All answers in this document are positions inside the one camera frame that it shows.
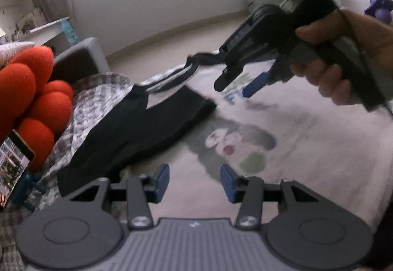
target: red-orange pillow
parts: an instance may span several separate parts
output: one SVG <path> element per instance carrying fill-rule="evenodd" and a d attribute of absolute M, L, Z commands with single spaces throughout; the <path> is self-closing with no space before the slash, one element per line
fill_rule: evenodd
<path fill-rule="evenodd" d="M 27 117 L 46 125 L 54 134 L 66 128 L 72 112 L 70 99 L 61 92 L 51 92 L 39 97 L 27 112 Z"/>
<path fill-rule="evenodd" d="M 14 120 L 0 116 L 0 144 L 5 140 L 7 134 L 14 127 Z"/>
<path fill-rule="evenodd" d="M 42 91 L 40 92 L 40 96 L 51 92 L 64 93 L 70 99 L 71 102 L 73 100 L 72 87 L 68 84 L 68 82 L 65 82 L 63 80 L 55 80 L 55 81 L 48 82 L 44 86 L 44 89 L 42 89 Z"/>
<path fill-rule="evenodd" d="M 20 63 L 9 64 L 0 71 L 0 115 L 17 118 L 34 99 L 35 77 Z"/>
<path fill-rule="evenodd" d="M 37 46 L 17 54 L 9 63 L 23 63 L 33 71 L 36 82 L 35 92 L 38 93 L 52 74 L 54 57 L 52 50 L 47 46 Z"/>
<path fill-rule="evenodd" d="M 29 171 L 40 171 L 55 144 L 52 131 L 41 122 L 26 118 L 21 122 L 17 132 L 35 153 L 34 160 L 28 167 Z"/>

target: checkered fabric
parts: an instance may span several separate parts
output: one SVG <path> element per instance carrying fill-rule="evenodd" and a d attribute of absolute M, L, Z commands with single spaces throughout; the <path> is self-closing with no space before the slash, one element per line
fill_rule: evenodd
<path fill-rule="evenodd" d="M 123 75 L 107 73 L 82 79 L 75 83 L 73 89 L 73 114 L 44 164 L 45 174 L 40 182 L 46 185 L 48 192 L 41 196 L 34 191 L 28 199 L 37 210 L 42 210 L 60 197 L 56 173 L 70 163 L 89 131 L 131 91 L 132 83 Z M 11 203 L 0 213 L 0 243 L 3 247 L 0 271 L 23 270 L 14 238 L 18 225 L 28 215 L 28 210 Z"/>

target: purple plush toy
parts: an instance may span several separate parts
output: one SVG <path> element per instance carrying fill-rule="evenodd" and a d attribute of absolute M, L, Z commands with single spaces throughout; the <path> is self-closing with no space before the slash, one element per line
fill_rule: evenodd
<path fill-rule="evenodd" d="M 392 23 L 392 10 L 393 0 L 371 0 L 370 7 L 364 13 L 389 25 Z"/>

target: phone screen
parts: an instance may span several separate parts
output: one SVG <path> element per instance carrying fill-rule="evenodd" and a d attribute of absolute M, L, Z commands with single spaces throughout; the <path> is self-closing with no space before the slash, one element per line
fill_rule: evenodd
<path fill-rule="evenodd" d="M 0 208 L 7 204 L 16 183 L 34 159 L 34 152 L 15 130 L 0 146 Z"/>

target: gray gripper base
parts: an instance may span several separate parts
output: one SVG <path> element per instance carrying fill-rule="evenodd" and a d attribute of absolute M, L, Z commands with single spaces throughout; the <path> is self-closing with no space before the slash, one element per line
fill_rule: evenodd
<path fill-rule="evenodd" d="M 36 270 L 28 267 L 27 271 Z M 161 219 L 156 228 L 132 232 L 111 258 L 89 271 L 292 271 L 275 258 L 256 232 L 228 219 Z"/>

